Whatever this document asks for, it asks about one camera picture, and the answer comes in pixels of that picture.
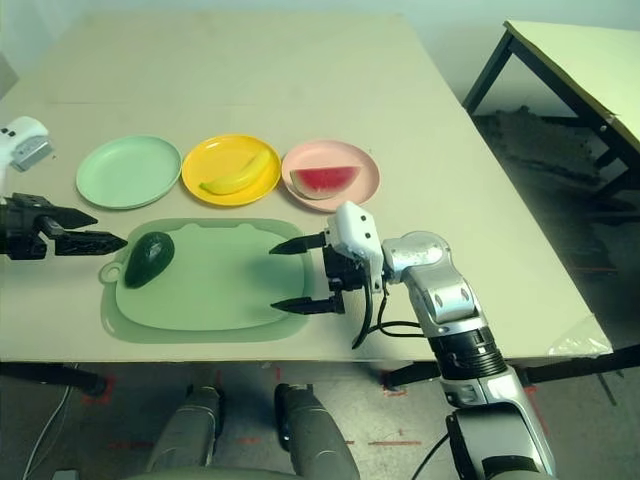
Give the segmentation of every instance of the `banana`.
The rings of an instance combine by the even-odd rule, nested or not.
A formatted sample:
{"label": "banana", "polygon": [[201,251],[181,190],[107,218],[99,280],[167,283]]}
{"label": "banana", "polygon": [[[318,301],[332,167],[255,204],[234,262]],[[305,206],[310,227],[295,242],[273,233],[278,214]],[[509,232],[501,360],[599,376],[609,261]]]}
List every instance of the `banana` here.
{"label": "banana", "polygon": [[201,183],[200,188],[214,195],[229,195],[247,188],[255,182],[269,166],[271,152],[262,150],[237,173],[223,175],[208,183]]}

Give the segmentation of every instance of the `white wall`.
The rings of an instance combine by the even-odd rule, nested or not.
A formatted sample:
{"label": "white wall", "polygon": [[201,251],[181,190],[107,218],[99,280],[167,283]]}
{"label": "white wall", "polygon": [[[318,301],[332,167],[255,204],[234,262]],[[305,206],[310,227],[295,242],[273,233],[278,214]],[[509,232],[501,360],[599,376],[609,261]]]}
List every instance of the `white wall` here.
{"label": "white wall", "polygon": [[[505,19],[640,29],[639,0],[4,0],[3,48],[18,74],[87,11],[122,9],[288,9],[400,12],[462,99],[502,35]],[[563,105],[517,60],[511,60],[483,110]]]}

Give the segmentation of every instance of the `avocado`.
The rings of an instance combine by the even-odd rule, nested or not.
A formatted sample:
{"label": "avocado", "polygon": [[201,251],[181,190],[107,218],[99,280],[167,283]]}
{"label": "avocado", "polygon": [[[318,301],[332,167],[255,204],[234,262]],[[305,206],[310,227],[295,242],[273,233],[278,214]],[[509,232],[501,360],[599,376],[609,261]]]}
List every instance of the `avocado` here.
{"label": "avocado", "polygon": [[169,266],[175,246],[164,232],[145,233],[131,250],[129,264],[124,272],[128,288],[140,288],[160,275]]}

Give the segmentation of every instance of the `pink plate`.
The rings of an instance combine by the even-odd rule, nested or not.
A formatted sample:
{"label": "pink plate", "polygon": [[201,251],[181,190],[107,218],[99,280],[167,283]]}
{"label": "pink plate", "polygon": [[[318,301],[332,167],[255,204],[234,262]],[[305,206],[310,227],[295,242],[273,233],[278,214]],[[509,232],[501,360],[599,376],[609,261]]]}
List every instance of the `pink plate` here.
{"label": "pink plate", "polygon": [[[335,197],[324,200],[303,196],[291,181],[291,171],[300,168],[352,166],[360,167],[355,181]],[[380,185],[380,172],[373,158],[358,147],[338,140],[316,140],[289,150],[282,161],[282,180],[291,194],[305,205],[323,212],[335,212],[347,200],[357,204],[369,200]]]}

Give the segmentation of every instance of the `beige tabletop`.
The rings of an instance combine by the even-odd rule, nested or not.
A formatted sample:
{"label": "beige tabletop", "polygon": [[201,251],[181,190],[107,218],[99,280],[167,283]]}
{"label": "beige tabletop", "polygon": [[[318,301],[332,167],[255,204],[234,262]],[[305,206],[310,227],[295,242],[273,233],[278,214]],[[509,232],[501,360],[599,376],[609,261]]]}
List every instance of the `beige tabletop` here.
{"label": "beige tabletop", "polygon": [[[181,184],[156,203],[106,211],[74,189],[82,159],[124,135],[154,134],[187,153],[208,137],[242,132],[281,154],[310,139],[354,143],[377,161],[382,184],[365,205],[380,238],[432,230],[453,249],[509,357],[585,355],[609,344],[551,246],[399,16],[289,13],[108,14],[86,19],[0,103],[0,122],[31,115],[51,131],[55,158],[9,192],[44,195],[95,216],[123,238],[171,217],[266,217],[319,232],[326,216],[280,188],[236,209],[195,201]],[[141,344],[100,321],[106,257],[54,257],[2,265],[0,358],[47,361],[424,360],[425,340],[370,335],[350,349],[363,311],[310,319],[262,343]],[[316,297],[328,291],[315,257]],[[403,286],[387,320],[414,320]]]}
{"label": "beige tabletop", "polygon": [[520,21],[505,27],[640,152],[640,31]]}

